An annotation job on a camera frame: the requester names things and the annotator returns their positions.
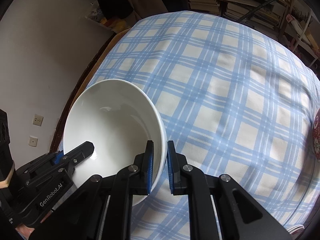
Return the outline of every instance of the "blue plaid fabric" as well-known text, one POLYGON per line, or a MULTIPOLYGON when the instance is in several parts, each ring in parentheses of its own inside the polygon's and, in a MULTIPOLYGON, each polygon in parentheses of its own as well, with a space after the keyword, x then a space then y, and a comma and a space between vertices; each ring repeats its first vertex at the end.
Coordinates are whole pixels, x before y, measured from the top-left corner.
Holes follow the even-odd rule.
MULTIPOLYGON (((190 164, 230 174, 286 228, 306 220, 319 192, 309 135, 320 83, 285 47, 220 17, 167 13, 139 21, 89 86, 109 78, 143 89, 190 164)), ((132 216, 132 239, 189 239, 188 199, 170 194, 167 167, 132 216)))

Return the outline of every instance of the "electrical outlet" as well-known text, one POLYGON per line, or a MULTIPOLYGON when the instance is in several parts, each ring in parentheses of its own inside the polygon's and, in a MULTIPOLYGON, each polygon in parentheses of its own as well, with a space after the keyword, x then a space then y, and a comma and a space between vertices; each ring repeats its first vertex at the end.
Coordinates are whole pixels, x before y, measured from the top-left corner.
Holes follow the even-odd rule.
POLYGON ((43 116, 35 114, 35 117, 33 118, 32 124, 41 126, 42 121, 43 121, 43 116))
POLYGON ((32 137, 32 136, 29 137, 29 145, 30 146, 36 147, 37 146, 37 142, 38 142, 38 138, 35 138, 35 137, 32 137))

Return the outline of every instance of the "screw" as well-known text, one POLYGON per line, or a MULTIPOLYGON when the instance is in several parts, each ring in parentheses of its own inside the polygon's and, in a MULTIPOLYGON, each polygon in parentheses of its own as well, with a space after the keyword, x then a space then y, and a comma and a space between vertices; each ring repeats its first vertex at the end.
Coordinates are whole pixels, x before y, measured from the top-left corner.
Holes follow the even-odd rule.
POLYGON ((189 164, 186 164, 182 167, 185 171, 192 171, 193 167, 189 164))
POLYGON ((132 171, 132 172, 133 172, 133 171, 137 171, 137 170, 138 170, 138 166, 137 166, 137 165, 134 165, 134 164, 133 164, 133 165, 130 165, 130 166, 128 167, 128 170, 129 170, 129 171, 132 171))
POLYGON ((92 182, 98 182, 99 180, 100 180, 100 178, 101 178, 101 176, 99 176, 99 175, 92 175, 91 177, 90 177, 90 180, 92 181, 92 182))
POLYGON ((231 180, 231 178, 230 178, 230 176, 229 176, 228 174, 222 174, 222 175, 220 176, 220 178, 221 178, 223 181, 225 181, 225 182, 228 182, 228 181, 231 180))

